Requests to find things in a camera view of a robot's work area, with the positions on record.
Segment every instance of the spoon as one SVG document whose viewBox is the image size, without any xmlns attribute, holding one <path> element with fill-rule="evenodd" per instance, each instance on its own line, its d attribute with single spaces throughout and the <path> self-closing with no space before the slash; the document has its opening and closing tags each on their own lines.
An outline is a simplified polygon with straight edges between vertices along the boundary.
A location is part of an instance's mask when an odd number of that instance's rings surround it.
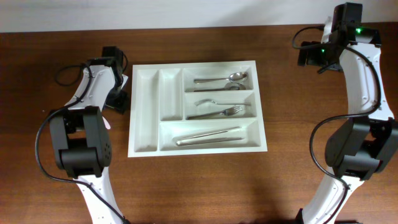
<svg viewBox="0 0 398 224">
<path fill-rule="evenodd" d="M 248 73 L 247 72 L 235 72 L 229 75 L 228 78 L 207 78 L 207 79 L 196 79 L 193 82 L 198 84 L 198 83 L 206 83 L 206 82 L 212 82 L 212 81 L 217 81 L 217 80 L 229 80 L 231 83 L 241 83 L 248 79 Z"/>
<path fill-rule="evenodd" d="M 195 102 L 196 106 L 202 105 L 204 103 L 214 103 L 216 105 L 245 105 L 245 106 L 250 106 L 250 103 L 217 103 L 214 100 L 211 99 L 204 99 L 204 100 L 199 100 Z"/>
<path fill-rule="evenodd" d="M 227 83 L 224 88 L 217 88 L 217 89 L 206 89 L 206 90 L 194 90 L 197 91 L 224 91 L 224 90 L 245 90 L 246 87 L 240 83 Z"/>
</svg>

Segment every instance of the metal fork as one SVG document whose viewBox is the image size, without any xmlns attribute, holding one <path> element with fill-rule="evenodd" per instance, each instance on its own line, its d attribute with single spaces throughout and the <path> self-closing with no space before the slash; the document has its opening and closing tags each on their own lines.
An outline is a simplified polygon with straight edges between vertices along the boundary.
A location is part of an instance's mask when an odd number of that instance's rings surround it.
<svg viewBox="0 0 398 224">
<path fill-rule="evenodd" d="M 202 118 L 207 118 L 210 116 L 214 116 L 214 115 L 224 115 L 224 116 L 231 116 L 234 115 L 236 113 L 241 112 L 242 106 L 233 106 L 231 108 L 222 110 L 222 111 L 218 111 L 218 112 L 213 112 L 213 113 L 207 113 L 207 114 L 202 114 L 202 115 L 196 115 L 196 116 L 188 116 L 187 119 L 202 119 Z"/>
</svg>

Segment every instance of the brown tabletop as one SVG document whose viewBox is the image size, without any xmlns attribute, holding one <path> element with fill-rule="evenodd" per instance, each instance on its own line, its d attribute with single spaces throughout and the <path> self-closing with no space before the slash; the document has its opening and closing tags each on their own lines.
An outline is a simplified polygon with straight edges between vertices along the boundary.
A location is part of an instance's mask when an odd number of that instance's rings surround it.
<svg viewBox="0 0 398 224">
<path fill-rule="evenodd" d="M 386 97 L 398 115 L 398 23 L 380 29 L 381 72 Z M 308 139 L 319 121 L 347 112 L 342 73 L 298 67 L 291 39 L 303 26 L 206 29 L 98 30 L 0 34 L 0 223 L 91 223 L 76 185 L 44 177 L 34 139 L 51 109 L 64 105 L 78 84 L 58 86 L 61 67 L 101 55 L 116 45 L 131 65 L 255 60 L 268 152 L 127 158 L 129 111 L 103 114 L 110 122 L 109 168 L 118 207 L 133 223 L 275 223 L 293 219 L 314 196 L 323 174 L 313 164 Z M 298 38 L 320 40 L 310 30 Z M 131 92 L 131 80 L 127 84 Z M 315 138 L 316 155 L 342 124 L 325 125 Z M 53 175 L 66 177 L 54 161 L 49 129 L 41 157 Z M 338 220 L 396 223 L 398 156 L 365 182 Z"/>
</svg>

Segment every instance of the drawer organizer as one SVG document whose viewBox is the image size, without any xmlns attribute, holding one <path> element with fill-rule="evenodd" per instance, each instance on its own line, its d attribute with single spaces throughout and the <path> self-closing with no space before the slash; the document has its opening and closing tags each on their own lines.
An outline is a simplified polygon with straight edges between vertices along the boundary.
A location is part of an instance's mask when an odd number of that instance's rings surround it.
<svg viewBox="0 0 398 224">
<path fill-rule="evenodd" d="M 241 82 L 245 90 L 195 91 L 223 88 L 236 72 L 248 75 Z M 225 80 L 194 82 L 202 78 Z M 231 105 L 195 104 L 206 99 Z M 231 116 L 187 119 L 235 104 L 239 112 Z M 207 135 L 226 129 L 229 131 Z M 177 141 L 196 135 L 201 138 L 194 141 L 238 140 L 177 145 Z M 255 61 L 133 65 L 129 157 L 264 151 L 267 144 Z"/>
</svg>

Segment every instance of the black cable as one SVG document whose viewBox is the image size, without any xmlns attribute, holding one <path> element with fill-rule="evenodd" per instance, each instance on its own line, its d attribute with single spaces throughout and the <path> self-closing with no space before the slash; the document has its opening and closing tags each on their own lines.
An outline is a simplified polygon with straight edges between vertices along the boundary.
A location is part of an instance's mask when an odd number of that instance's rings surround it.
<svg viewBox="0 0 398 224">
<path fill-rule="evenodd" d="M 58 80 L 58 77 L 59 77 L 59 75 L 61 74 L 61 72 L 63 72 L 63 71 L 65 71 L 65 70 L 68 70 L 69 68 L 79 68 L 79 74 L 78 74 L 78 76 L 76 77 L 76 79 L 74 80 L 74 81 L 72 81 L 71 83 L 61 83 L 59 80 Z M 80 77 L 81 77 L 81 72 L 82 72 L 82 66 L 81 65 L 69 65 L 69 66 L 66 66 L 66 67 L 63 67 L 63 68 L 61 68 L 59 71 L 57 71 L 56 72 L 56 74 L 54 75 L 54 80 L 55 80 L 55 82 L 58 84 L 58 85 L 60 85 L 60 86 L 71 86 L 71 85 L 73 85 L 73 84 L 75 84 L 76 82 L 78 82 L 79 80 L 80 80 Z"/>
<path fill-rule="evenodd" d="M 36 162 L 39 165 L 40 171 L 44 174 L 44 176 L 48 177 L 49 179 L 52 180 L 56 180 L 56 181 L 60 181 L 60 182 L 65 182 L 65 183 L 71 183 L 71 184 L 81 184 L 86 186 L 87 188 L 89 188 L 91 190 L 91 192 L 100 200 L 102 201 L 109 209 L 111 209 L 122 221 L 123 223 L 129 223 L 129 221 L 127 219 L 125 219 L 124 216 L 120 215 L 118 211 L 116 211 L 115 208 L 112 207 L 112 205 L 110 205 L 105 199 L 103 199 L 95 190 L 94 188 L 90 185 L 87 184 L 86 182 L 82 182 L 79 180 L 71 180 L 71 179 L 63 179 L 63 178 L 59 178 L 59 177 L 54 177 L 52 175 L 50 175 L 43 167 L 41 161 L 40 161 L 40 156 L 39 156 L 39 139 L 40 139 L 40 135 L 42 134 L 42 131 L 45 127 L 45 125 L 57 114 L 59 114 L 61 111 L 67 110 L 69 107 L 71 106 L 75 106 L 76 104 L 80 103 L 80 100 L 83 99 L 85 97 L 85 95 L 87 94 L 88 90 L 90 89 L 90 85 L 92 82 L 92 78 L 93 78 L 93 73 L 90 69 L 90 67 L 83 63 L 81 65 L 71 65 L 71 66 L 67 66 L 65 68 L 62 68 L 60 71 L 62 70 L 66 70 L 68 68 L 74 68 L 74 67 L 80 67 L 80 70 L 83 70 L 84 68 L 87 68 L 89 76 L 88 76 L 88 83 L 87 86 L 85 88 L 85 90 L 83 91 L 83 93 L 81 94 L 81 96 L 77 97 L 76 101 L 74 101 L 73 103 L 70 103 L 66 106 L 61 107 L 60 109 L 58 109 L 57 111 L 51 113 L 48 117 L 46 117 L 43 121 L 43 123 L 40 125 L 39 130 L 37 131 L 37 135 L 36 135 L 36 141 L 35 141 L 35 156 L 36 156 Z"/>
<path fill-rule="evenodd" d="M 310 154 L 311 154 L 312 161 L 315 163 L 315 165 L 316 165 L 323 173 L 325 173 L 326 175 L 328 175 L 328 176 L 331 177 L 331 178 L 334 178 L 334 179 L 336 179 L 336 180 L 339 180 L 339 181 L 343 184 L 343 186 L 344 186 L 343 197 L 341 198 L 341 200 L 340 200 L 339 204 L 337 205 L 335 211 L 334 211 L 334 212 L 331 214 L 331 216 L 324 222 L 324 224 L 327 224 L 331 219 L 333 219 L 333 217 L 337 214 L 337 212 L 339 211 L 339 209 L 340 209 L 341 206 L 343 205 L 343 203 L 344 203 L 344 201 L 345 201 L 345 199 L 346 199 L 346 197 L 347 197 L 347 194 L 348 194 L 349 185 L 348 185 L 343 179 L 341 179 L 341 178 L 337 177 L 336 175 L 334 175 L 334 174 L 328 172 L 327 170 L 325 170 L 325 169 L 319 164 L 319 162 L 317 161 L 317 158 L 315 157 L 314 152 L 313 152 L 313 139 L 314 139 L 314 137 L 315 137 L 315 133 L 317 132 L 317 130 L 318 130 L 322 125 L 326 124 L 327 122 L 334 121 L 334 120 L 337 120 L 337 119 L 358 118 L 358 117 L 368 116 L 368 115 L 374 113 L 374 112 L 380 107 L 380 105 L 381 105 L 381 86 L 380 86 L 379 77 L 378 77 L 378 75 L 377 75 L 377 71 L 376 71 L 376 69 L 374 68 L 372 62 L 371 62 L 365 55 L 361 54 L 361 53 L 358 52 L 357 50 L 354 50 L 354 49 L 352 49 L 352 48 L 350 48 L 350 47 L 339 46 L 339 45 L 335 45 L 335 44 L 331 44 L 331 43 L 314 44 L 314 45 L 308 45 L 308 46 L 303 46 L 303 47 L 298 47 L 298 46 L 296 46 L 296 45 L 295 45 L 295 38 L 296 38 L 296 36 L 298 36 L 299 33 L 301 33 L 301 32 L 304 31 L 304 30 L 307 30 L 307 29 L 319 29 L 319 30 L 323 30 L 323 26 L 305 27 L 305 28 L 299 30 L 299 31 L 294 35 L 294 37 L 293 37 L 293 40 L 292 40 L 293 48 L 295 48 L 295 49 L 300 49 L 300 50 L 308 50 L 308 49 L 315 49 L 315 48 L 320 48 L 320 47 L 328 47 L 328 46 L 331 46 L 331 45 L 332 45 L 332 46 L 335 46 L 335 47 L 339 47 L 339 48 L 348 50 L 348 51 L 350 51 L 350 52 L 356 54 L 357 56 L 361 57 L 361 58 L 366 62 L 366 64 L 369 66 L 369 68 L 370 68 L 371 71 L 372 71 L 374 80 L 375 80 L 375 82 L 376 82 L 376 88 L 377 88 L 377 101 L 376 101 L 376 104 L 373 106 L 373 108 L 372 108 L 370 111 L 364 112 L 364 113 L 338 115 L 338 116 L 333 116 L 333 117 L 331 117 L 331 118 L 324 119 L 323 121 L 319 122 L 319 123 L 314 127 L 314 129 L 312 130 L 312 132 L 311 132 L 311 136 L 310 136 Z"/>
<path fill-rule="evenodd" d="M 126 71 L 126 69 L 127 69 L 127 66 L 129 65 L 129 60 L 127 59 L 127 56 L 124 54 L 124 52 L 123 52 L 123 57 L 124 57 L 124 59 L 126 59 L 126 65 L 123 68 L 123 73 L 124 73 L 124 71 Z"/>
</svg>

